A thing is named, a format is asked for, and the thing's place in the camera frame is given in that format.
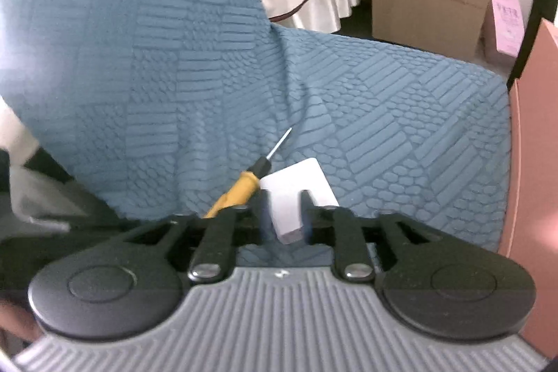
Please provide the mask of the person's left hand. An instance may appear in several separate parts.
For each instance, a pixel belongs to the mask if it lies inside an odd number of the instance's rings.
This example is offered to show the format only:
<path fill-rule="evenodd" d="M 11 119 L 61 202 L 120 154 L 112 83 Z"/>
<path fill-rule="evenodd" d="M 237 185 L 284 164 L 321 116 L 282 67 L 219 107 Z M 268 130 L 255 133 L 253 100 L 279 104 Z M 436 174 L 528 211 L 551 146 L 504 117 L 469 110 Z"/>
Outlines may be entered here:
<path fill-rule="evenodd" d="M 8 300 L 0 303 L 0 325 L 4 332 L 28 343 L 37 341 L 43 334 L 30 312 Z"/>

